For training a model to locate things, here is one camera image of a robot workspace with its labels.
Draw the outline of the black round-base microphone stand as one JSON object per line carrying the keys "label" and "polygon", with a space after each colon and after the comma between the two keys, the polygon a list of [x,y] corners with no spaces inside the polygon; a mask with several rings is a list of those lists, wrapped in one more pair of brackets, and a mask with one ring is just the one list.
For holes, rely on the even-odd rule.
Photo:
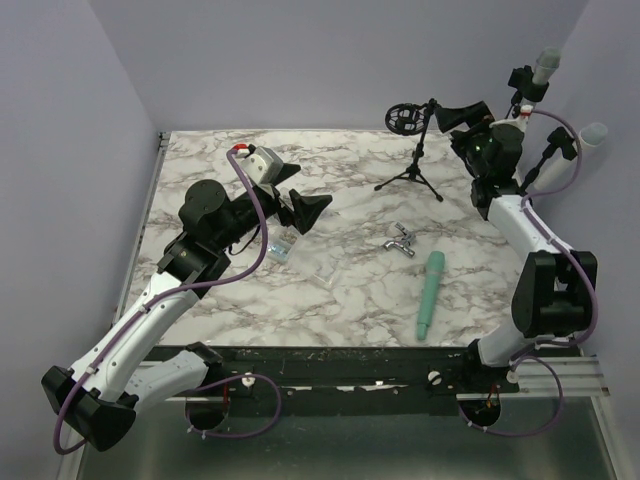
{"label": "black round-base microphone stand", "polygon": [[515,93],[511,97],[509,112],[505,118],[515,119],[523,106],[535,106],[543,100],[549,88],[549,81],[535,83],[534,69],[530,65],[525,65],[512,70],[508,86],[514,88]]}

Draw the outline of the silver grey microphone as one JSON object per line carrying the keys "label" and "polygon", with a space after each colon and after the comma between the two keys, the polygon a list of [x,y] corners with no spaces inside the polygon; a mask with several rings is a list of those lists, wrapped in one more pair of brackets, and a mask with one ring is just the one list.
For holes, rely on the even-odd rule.
{"label": "silver grey microphone", "polygon": [[535,106],[544,98],[551,77],[556,73],[561,62],[561,50],[557,47],[545,48],[532,70],[531,79],[525,83],[520,106]]}

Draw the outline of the mint green microphone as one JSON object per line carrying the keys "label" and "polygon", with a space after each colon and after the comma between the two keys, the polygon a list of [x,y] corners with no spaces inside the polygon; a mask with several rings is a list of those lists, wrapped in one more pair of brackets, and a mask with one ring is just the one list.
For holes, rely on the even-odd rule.
{"label": "mint green microphone", "polygon": [[416,338],[418,341],[426,339],[431,326],[444,269],[445,254],[441,251],[432,251],[425,266],[425,280],[416,321]]}

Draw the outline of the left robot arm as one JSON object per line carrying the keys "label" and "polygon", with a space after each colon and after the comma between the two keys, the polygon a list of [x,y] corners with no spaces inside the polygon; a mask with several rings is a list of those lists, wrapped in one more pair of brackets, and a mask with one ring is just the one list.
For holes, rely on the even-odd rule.
{"label": "left robot arm", "polygon": [[259,252],[244,271],[226,276],[230,246],[251,231],[268,243],[267,220],[278,218],[306,234],[330,205],[330,195],[304,196],[290,190],[284,202],[276,183],[254,185],[238,164],[233,169],[245,191],[229,199],[224,186],[205,179],[192,184],[179,210],[182,232],[165,248],[157,270],[136,302],[84,356],[70,367],[51,367],[41,385],[64,425],[99,452],[115,446],[147,406],[176,393],[214,393],[222,380],[204,347],[186,347],[172,359],[134,375],[164,333],[213,287],[239,282],[264,261]]}

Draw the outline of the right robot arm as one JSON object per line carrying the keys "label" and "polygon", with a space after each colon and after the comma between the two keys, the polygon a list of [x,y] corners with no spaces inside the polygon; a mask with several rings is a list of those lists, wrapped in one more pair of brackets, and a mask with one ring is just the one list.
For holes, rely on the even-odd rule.
{"label": "right robot arm", "polygon": [[534,210],[538,193],[514,177],[528,121],[539,112],[523,105],[514,118],[497,120],[483,102],[434,110],[439,130],[449,134],[452,150],[472,177],[474,207],[524,262],[510,319],[474,341],[472,360],[460,367],[462,384],[474,392],[494,383],[495,368],[514,364],[538,346],[585,342],[598,322],[595,255],[556,235]]}

